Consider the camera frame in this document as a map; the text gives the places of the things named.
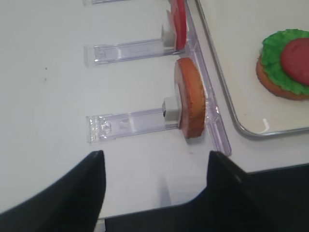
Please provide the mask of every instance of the black plastic part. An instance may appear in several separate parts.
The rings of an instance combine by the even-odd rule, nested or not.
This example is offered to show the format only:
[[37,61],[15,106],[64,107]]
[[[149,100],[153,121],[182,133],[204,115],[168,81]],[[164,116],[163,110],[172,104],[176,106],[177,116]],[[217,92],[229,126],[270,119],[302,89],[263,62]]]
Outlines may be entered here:
[[308,178],[309,165],[247,174],[223,154],[211,152],[207,188],[197,198],[107,218],[106,232],[309,231]]
[[0,232],[93,232],[105,188],[104,153],[93,152],[52,186],[1,214]]

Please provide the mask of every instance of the red round cookie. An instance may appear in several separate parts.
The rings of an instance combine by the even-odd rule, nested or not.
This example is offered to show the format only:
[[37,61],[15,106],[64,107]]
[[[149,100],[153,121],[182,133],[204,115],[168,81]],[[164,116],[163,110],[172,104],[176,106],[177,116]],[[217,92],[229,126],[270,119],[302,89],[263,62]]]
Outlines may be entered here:
[[187,41],[187,18],[184,0],[171,1],[171,14],[174,19],[177,34],[176,49],[182,50]]
[[309,38],[289,42],[281,53],[281,66],[292,79],[309,85]]

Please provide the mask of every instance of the clear plastic holder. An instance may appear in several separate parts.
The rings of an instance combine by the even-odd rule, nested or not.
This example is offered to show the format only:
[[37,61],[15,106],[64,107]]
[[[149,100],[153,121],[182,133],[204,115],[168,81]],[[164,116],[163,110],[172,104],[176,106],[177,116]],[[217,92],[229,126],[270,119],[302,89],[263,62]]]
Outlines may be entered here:
[[102,3],[108,3],[113,1],[124,1],[124,0],[83,0],[84,6],[90,6],[90,5],[99,5]]
[[[204,82],[207,111],[206,129],[211,136],[214,148],[229,156],[231,155],[231,147],[187,4],[186,13],[189,30],[185,54],[195,63]],[[178,123],[169,124],[165,121],[162,108],[117,115],[89,116],[87,117],[87,125],[89,143],[178,128]]]
[[167,21],[162,25],[161,38],[121,43],[114,45],[85,46],[86,66],[97,66],[120,61],[176,55],[184,52],[176,50],[177,34],[174,20],[167,11]]

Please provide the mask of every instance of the tray rim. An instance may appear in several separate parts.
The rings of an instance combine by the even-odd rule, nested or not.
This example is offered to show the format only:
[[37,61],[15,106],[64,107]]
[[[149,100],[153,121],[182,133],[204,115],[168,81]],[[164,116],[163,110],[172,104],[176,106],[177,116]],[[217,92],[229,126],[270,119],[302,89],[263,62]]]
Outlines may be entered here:
[[284,131],[283,130],[282,131],[273,131],[273,132],[268,132],[268,133],[264,133],[264,134],[258,134],[258,133],[254,133],[254,132],[247,130],[242,125],[242,123],[239,121],[239,119],[237,117],[237,114],[236,114],[236,111],[235,111],[235,108],[234,108],[234,105],[233,105],[233,102],[232,102],[232,99],[231,99],[231,95],[230,95],[228,88],[227,88],[227,84],[226,84],[224,74],[223,74],[223,71],[222,71],[222,68],[221,68],[219,57],[218,57],[216,49],[214,47],[214,42],[213,42],[213,39],[212,39],[212,36],[211,36],[211,33],[210,33],[208,22],[206,20],[206,17],[205,17],[204,11],[203,11],[202,4],[201,4],[200,0],[195,0],[195,2],[196,2],[197,9],[198,9],[198,12],[199,12],[202,24],[203,24],[203,28],[204,28],[206,38],[207,38],[208,43],[209,43],[211,56],[213,58],[214,65],[215,65],[216,71],[217,71],[218,76],[219,76],[219,81],[220,81],[221,87],[223,89],[223,93],[224,93],[224,96],[225,96],[227,107],[228,107],[229,112],[231,114],[233,124],[234,124],[235,128],[240,132],[240,134],[244,135],[245,137],[250,138],[250,139],[267,139],[267,138],[270,138],[270,137],[279,137],[279,136],[283,136],[283,135],[294,135],[294,134],[298,134],[298,133],[308,132],[309,127],[304,127],[304,128],[298,128],[298,129],[291,129],[291,130],[284,130]]

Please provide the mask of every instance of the white surface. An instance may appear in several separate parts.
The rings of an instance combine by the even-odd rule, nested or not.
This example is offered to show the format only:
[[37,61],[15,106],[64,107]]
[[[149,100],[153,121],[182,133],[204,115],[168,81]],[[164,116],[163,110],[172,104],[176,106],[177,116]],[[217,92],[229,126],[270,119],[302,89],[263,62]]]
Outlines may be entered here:
[[260,84],[255,72],[264,38],[278,30],[309,30],[309,1],[202,2],[240,125],[256,135],[309,128],[309,101],[274,96]]
[[[18,0],[2,5],[0,212],[43,190],[98,149],[106,153],[107,170],[101,216],[183,203],[204,188],[210,145],[195,141],[187,145],[181,131],[86,143],[87,115],[157,107],[174,92],[169,78],[173,79],[176,57],[92,69],[83,64],[85,44],[152,38],[162,3],[132,0],[87,9],[77,0]],[[196,27],[202,40],[201,24]],[[201,46],[232,145],[232,160],[246,171],[309,162],[307,135],[252,142],[235,131],[207,42]]]

